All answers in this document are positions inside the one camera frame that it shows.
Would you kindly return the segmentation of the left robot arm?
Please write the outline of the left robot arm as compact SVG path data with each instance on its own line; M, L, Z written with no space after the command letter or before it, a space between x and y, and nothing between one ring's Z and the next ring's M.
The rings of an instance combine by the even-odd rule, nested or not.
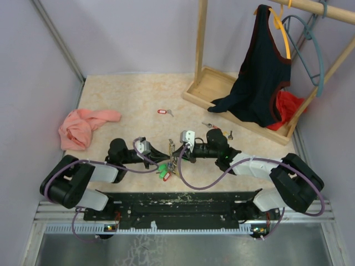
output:
M127 172L151 173L159 168L159 162L170 159L144 137L134 140L133 146L130 150L123 139L112 140L103 162L66 155L44 179L39 191L48 201L67 209L90 208L102 219L111 219L115 215L115 206L109 203L109 196L89 189L88 184L99 181L118 183Z

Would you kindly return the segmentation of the large keyring with coloured tags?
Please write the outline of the large keyring with coloured tags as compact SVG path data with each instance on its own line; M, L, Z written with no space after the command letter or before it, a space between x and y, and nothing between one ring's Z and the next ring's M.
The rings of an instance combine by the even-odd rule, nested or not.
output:
M172 175L176 174L177 167L177 156L174 155L176 150L175 143L172 139L169 139L169 160L167 163L164 163L159 166L158 171L156 172L159 175L159 178L166 182Z

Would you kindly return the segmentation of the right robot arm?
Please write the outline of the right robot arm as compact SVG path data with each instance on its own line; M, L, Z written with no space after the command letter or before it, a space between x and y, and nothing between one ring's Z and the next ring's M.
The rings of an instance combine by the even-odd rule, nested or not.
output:
M193 131L183 131L180 135L181 147L174 151L177 170L182 172L182 160L194 162L197 158L214 158L216 166L226 176L245 175L273 183L270 189L256 192L247 206L248 214L261 219L267 211L289 207L295 212L309 215L307 211L315 199L321 202L319 215L325 211L322 179L298 155L289 153L283 158L270 159L248 155L232 148L219 129L211 129L206 134L206 142L197 143Z

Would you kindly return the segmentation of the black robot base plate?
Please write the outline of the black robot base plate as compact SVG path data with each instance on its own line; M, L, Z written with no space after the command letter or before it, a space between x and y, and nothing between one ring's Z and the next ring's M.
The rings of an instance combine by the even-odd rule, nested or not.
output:
M108 222L106 232L245 233L265 236L281 212L261 211L253 204L256 192L120 192L108 193L102 211L86 208L84 220Z

